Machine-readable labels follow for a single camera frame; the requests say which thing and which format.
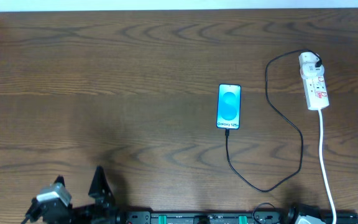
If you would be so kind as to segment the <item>blue Samsung Galaxy smartphone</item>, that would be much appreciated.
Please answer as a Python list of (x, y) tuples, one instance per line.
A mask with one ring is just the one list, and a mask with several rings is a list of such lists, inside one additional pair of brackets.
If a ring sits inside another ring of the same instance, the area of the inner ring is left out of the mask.
[(218, 88), (216, 127), (220, 129), (239, 129), (240, 116), (241, 86), (220, 84)]

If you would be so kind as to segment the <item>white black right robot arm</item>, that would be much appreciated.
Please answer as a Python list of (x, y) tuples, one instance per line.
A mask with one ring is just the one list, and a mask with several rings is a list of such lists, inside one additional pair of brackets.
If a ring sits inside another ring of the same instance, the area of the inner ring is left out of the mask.
[(293, 203), (288, 211), (289, 224), (326, 224), (319, 207)]

